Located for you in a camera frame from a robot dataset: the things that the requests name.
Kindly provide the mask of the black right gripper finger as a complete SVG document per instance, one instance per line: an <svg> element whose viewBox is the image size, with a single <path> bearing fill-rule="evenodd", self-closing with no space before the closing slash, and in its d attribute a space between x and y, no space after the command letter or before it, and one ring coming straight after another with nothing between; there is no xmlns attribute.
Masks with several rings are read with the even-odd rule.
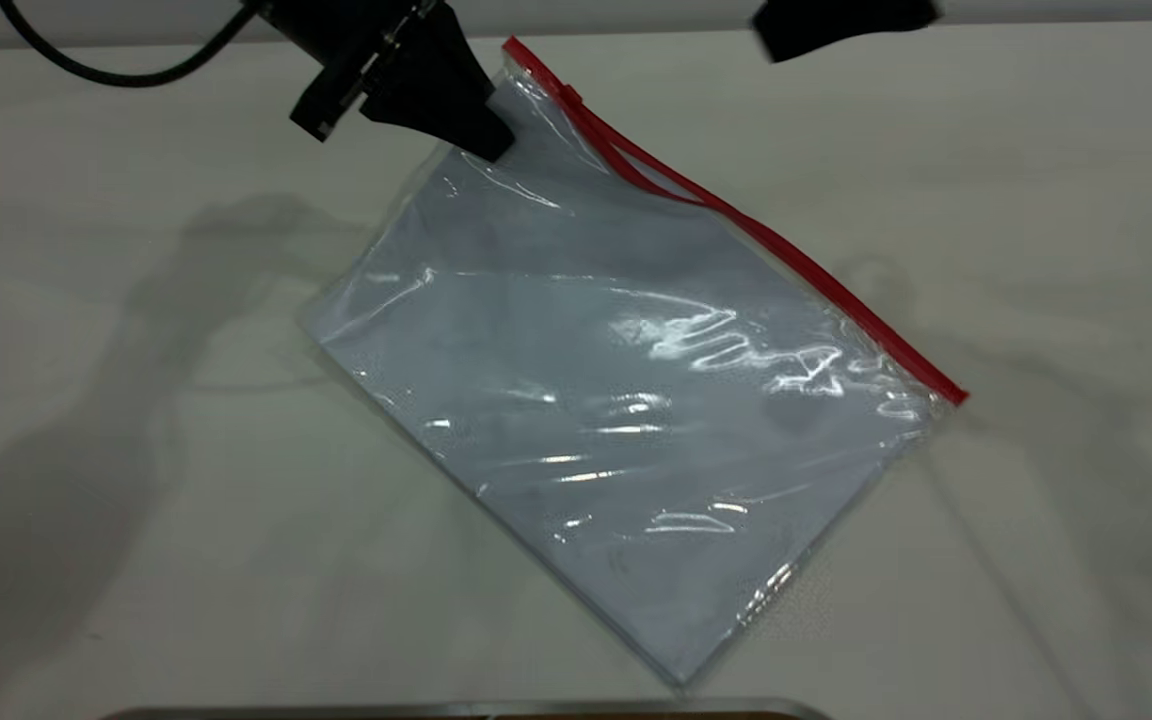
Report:
<svg viewBox="0 0 1152 720"><path fill-rule="evenodd" d="M935 1L764 1L751 29L773 63L865 35L902 33L942 18Z"/></svg>

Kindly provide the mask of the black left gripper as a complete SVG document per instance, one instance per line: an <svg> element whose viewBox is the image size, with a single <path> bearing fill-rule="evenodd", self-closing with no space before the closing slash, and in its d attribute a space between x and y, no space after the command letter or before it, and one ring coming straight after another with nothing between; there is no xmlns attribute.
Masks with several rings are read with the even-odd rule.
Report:
<svg viewBox="0 0 1152 720"><path fill-rule="evenodd" d="M293 106L293 122L328 141L366 97L362 114L372 122L499 160L515 135L488 106L495 86L456 13L433 9L435 1L260 1L259 17L321 65ZM415 56L394 61L412 28Z"/></svg>

